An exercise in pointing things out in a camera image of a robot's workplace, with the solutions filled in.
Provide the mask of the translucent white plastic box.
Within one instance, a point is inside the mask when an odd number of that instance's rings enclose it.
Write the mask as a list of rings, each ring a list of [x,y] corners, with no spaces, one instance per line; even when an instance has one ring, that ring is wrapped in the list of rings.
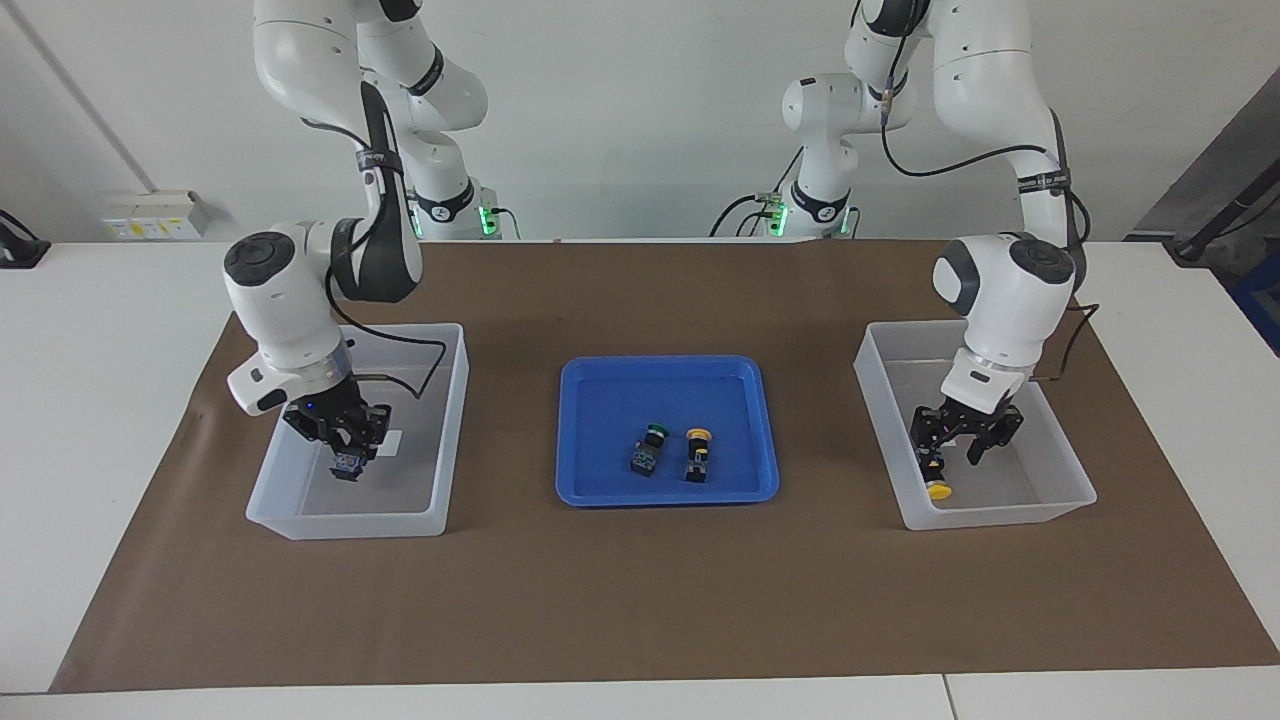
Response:
[[[451,502],[470,359],[456,323],[384,325],[398,341],[340,328],[364,398],[392,406],[402,430],[394,457],[367,462],[358,482],[329,473],[333,452],[276,421],[246,509],[248,520],[291,541],[439,536]]]
[[[964,437],[942,447],[952,493],[932,500],[913,454],[910,421],[920,406],[938,407],[943,378],[963,343],[964,320],[873,322],[854,370],[905,527],[938,530],[1042,523],[1097,500],[1097,493],[1037,383],[1012,404],[1024,423],[1010,445],[966,460]]]

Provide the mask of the blue plastic tray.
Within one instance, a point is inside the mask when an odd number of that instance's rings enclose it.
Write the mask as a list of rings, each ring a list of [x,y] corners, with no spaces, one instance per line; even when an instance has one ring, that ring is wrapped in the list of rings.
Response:
[[[652,477],[630,471],[650,423],[669,430]],[[684,479],[686,432],[708,429],[707,483]],[[576,509],[764,503],[781,479],[763,377],[742,355],[577,357],[561,374],[556,493]]]

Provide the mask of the blue crate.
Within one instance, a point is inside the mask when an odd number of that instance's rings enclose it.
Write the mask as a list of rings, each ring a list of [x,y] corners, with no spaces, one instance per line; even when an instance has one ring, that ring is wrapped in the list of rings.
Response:
[[[1280,251],[1266,258],[1228,292],[1262,341],[1280,357]]]

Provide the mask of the brown paper table mat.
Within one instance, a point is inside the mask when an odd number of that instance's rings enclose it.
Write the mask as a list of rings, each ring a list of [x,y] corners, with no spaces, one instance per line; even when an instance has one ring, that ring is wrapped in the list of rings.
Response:
[[[230,320],[52,680],[55,692],[1230,667],[1280,650],[1098,340],[1048,400],[1098,498],[908,530],[852,361],[936,319],[937,241],[428,243],[367,324],[456,322],[470,360],[443,536],[293,542],[246,505],[273,421]],[[561,370],[740,354],[781,487],[736,509],[556,495]]]

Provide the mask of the black stand pole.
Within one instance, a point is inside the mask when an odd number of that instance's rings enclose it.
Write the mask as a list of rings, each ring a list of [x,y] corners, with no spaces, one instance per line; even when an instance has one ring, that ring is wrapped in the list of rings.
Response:
[[[1169,246],[1176,263],[1194,264],[1215,241],[1242,231],[1280,204],[1280,158],[1262,170],[1239,195],[1188,238]]]

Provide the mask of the dark grey panel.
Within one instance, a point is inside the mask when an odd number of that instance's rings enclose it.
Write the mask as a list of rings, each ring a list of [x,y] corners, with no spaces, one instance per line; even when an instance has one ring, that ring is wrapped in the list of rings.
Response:
[[[1161,242],[1192,237],[1279,158],[1280,76],[1275,76],[1230,119],[1124,240]]]

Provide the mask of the black desk object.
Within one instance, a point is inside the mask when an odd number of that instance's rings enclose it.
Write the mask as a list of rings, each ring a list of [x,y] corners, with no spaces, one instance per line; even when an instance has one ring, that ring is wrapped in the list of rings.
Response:
[[[33,269],[51,246],[26,223],[0,209],[0,269]]]

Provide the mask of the white wall socket strip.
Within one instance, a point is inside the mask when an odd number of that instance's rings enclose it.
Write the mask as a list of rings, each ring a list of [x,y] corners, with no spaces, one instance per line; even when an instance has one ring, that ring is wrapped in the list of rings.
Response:
[[[101,193],[100,220],[116,241],[201,241],[211,224],[193,191]]]

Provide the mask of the white wall conduit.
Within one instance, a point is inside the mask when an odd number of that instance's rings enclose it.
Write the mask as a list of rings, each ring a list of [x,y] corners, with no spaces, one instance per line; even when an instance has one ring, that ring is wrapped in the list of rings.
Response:
[[[49,46],[17,0],[0,0],[0,23],[3,22],[12,24],[9,35],[13,37],[13,44],[20,47],[27,61],[35,67],[33,73],[42,76],[42,82],[59,99],[64,111],[79,126],[79,132],[87,135],[90,143],[109,159],[113,169],[119,176],[129,178],[128,187],[137,193],[156,192],[157,186],[150,173]]]

